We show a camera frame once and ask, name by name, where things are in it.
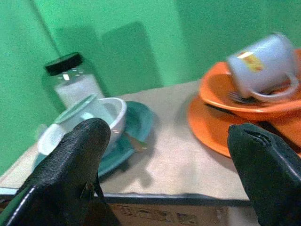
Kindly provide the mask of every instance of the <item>black lid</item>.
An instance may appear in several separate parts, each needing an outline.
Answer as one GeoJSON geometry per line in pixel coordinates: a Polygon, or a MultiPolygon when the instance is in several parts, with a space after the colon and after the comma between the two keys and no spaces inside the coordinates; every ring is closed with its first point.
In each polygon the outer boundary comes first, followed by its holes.
{"type": "Polygon", "coordinates": [[[77,67],[83,62],[80,53],[70,53],[54,61],[47,63],[44,67],[49,75],[54,76],[77,67]]]}

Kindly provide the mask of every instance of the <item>green backdrop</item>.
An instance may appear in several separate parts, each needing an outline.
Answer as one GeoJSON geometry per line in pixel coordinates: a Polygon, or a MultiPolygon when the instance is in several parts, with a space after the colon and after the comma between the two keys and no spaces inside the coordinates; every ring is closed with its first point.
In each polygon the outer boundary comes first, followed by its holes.
{"type": "Polygon", "coordinates": [[[273,31],[300,46],[300,11],[300,0],[2,1],[0,174],[59,114],[42,86],[47,61],[81,52],[106,96],[169,86],[273,31]]]}

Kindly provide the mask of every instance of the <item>teal plate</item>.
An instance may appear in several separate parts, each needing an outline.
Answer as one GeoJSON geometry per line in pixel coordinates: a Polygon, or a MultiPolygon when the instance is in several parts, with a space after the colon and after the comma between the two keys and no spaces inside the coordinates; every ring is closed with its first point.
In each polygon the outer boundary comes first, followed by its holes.
{"type": "MultiPolygon", "coordinates": [[[[144,104],[134,101],[127,101],[127,116],[126,116],[125,131],[138,140],[145,141],[154,124],[154,113],[144,104]]],[[[126,161],[135,152],[128,138],[121,135],[116,142],[114,149],[105,157],[102,158],[98,167],[98,176],[117,168],[120,164],[126,161]]],[[[39,154],[34,163],[34,168],[46,157],[39,154]]]]}

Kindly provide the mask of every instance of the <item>table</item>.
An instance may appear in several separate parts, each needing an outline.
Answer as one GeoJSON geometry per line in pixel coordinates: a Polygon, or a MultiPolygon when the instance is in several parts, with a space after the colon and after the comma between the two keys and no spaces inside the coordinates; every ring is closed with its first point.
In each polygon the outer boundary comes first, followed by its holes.
{"type": "MultiPolygon", "coordinates": [[[[232,160],[199,142],[189,128],[186,112],[199,83],[120,96],[147,105],[156,117],[148,150],[101,180],[108,202],[250,205],[232,160]]],[[[36,156],[35,144],[0,177],[0,194],[16,192],[36,156]]]]}

